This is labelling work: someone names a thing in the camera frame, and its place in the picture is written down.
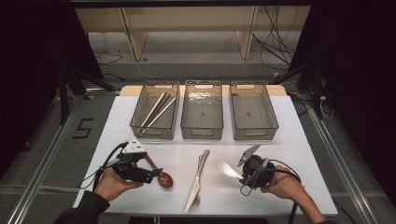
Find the brown wooden spoon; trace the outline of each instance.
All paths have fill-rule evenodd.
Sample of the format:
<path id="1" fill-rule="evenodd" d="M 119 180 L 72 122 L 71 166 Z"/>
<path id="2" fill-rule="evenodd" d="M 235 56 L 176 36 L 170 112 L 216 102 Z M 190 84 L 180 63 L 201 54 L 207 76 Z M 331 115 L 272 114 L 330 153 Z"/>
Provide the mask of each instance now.
<path id="1" fill-rule="evenodd" d="M 158 169 L 155 163 L 151 160 L 149 157 L 149 154 L 146 155 L 146 161 L 152 166 L 154 169 Z M 160 175 L 158 176 L 158 182 L 163 188 L 170 189 L 173 186 L 173 179 L 172 176 L 170 176 L 166 172 L 161 172 Z"/>

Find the gray plastic container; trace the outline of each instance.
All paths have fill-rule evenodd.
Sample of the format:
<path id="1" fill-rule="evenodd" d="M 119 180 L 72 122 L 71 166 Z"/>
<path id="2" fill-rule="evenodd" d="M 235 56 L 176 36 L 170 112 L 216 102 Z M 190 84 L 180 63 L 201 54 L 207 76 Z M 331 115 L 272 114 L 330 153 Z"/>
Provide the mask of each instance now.
<path id="1" fill-rule="evenodd" d="M 180 126 L 184 139 L 221 139 L 224 123 L 220 81 L 186 81 Z"/>
<path id="2" fill-rule="evenodd" d="M 279 128 L 265 84 L 232 82 L 230 109 L 233 139 L 272 140 Z"/>
<path id="3" fill-rule="evenodd" d="M 176 98 L 176 100 L 149 128 L 142 128 L 144 120 L 164 92 L 169 93 L 170 97 L 166 103 L 164 103 L 161 111 L 169 105 L 174 98 Z M 178 81 L 146 81 L 140 92 L 139 100 L 130 123 L 134 136 L 136 138 L 172 140 L 175 134 L 178 102 Z"/>

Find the white tabletop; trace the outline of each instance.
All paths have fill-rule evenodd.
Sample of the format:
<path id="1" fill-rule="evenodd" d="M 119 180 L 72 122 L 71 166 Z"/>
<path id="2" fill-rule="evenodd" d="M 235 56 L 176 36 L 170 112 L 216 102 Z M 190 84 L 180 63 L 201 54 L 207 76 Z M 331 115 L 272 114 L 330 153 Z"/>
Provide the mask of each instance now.
<path id="1" fill-rule="evenodd" d="M 137 96 L 116 97 L 86 176 L 91 175 L 103 164 L 114 147 L 133 138 L 134 134 L 129 123 L 137 99 Z M 156 217 L 287 216 L 290 214 L 292 201 L 279 199 L 269 193 L 263 194 L 259 189 L 253 190 L 249 196 L 244 196 L 239 191 L 241 184 L 238 180 L 224 175 L 219 169 L 219 162 L 226 161 L 237 172 L 241 172 L 242 166 L 237 167 L 236 164 L 242 152 L 260 142 L 262 146 L 255 154 L 262 158 L 283 161 L 293 168 L 321 213 L 325 216 L 335 216 L 337 210 L 308 145 L 292 101 L 289 96 L 271 96 L 271 101 L 279 129 L 272 141 L 255 142 L 233 140 L 227 97 L 223 97 L 224 130 L 221 140 L 197 142 L 182 139 L 180 120 L 183 102 L 180 101 L 174 140 L 139 139 L 156 165 L 174 178 L 174 186 L 171 189 L 164 189 L 156 179 L 153 179 L 151 184 L 124 192 L 111 202 L 106 212 Z M 198 156 L 203 154 L 205 149 L 210 149 L 210 154 L 201 176 L 201 203 L 184 213 L 197 171 Z M 139 161 L 138 166 L 152 169 L 145 160 Z M 243 191 L 248 192 L 248 187 L 243 188 Z M 83 190 L 78 193 L 75 207 L 82 193 Z"/>

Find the white spoon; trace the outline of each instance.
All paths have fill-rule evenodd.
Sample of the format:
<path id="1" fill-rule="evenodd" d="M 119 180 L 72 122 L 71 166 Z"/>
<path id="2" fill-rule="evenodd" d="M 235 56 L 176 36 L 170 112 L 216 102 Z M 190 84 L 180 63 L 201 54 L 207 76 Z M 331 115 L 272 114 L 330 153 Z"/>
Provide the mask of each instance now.
<path id="1" fill-rule="evenodd" d="M 220 170 L 227 176 L 238 178 L 238 179 L 243 179 L 240 174 L 238 174 L 227 162 L 221 161 L 219 162 L 219 168 Z"/>

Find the spoon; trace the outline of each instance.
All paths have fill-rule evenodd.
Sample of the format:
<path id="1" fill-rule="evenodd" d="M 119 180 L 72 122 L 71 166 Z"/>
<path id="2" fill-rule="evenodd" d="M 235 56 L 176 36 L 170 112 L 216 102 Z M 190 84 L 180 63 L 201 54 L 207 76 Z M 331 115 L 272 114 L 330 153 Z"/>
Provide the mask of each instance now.
<path id="1" fill-rule="evenodd" d="M 154 169 L 158 169 L 157 166 L 154 164 L 154 162 L 151 160 L 149 157 L 149 154 L 146 155 L 146 161 L 152 166 Z M 163 188 L 170 189 L 173 186 L 173 179 L 172 176 L 170 176 L 166 172 L 161 172 L 160 175 L 158 175 L 158 182 Z"/>
<path id="2" fill-rule="evenodd" d="M 219 168 L 220 170 L 227 176 L 238 178 L 238 179 L 243 179 L 240 174 L 238 174 L 227 162 L 221 161 L 219 162 Z"/>

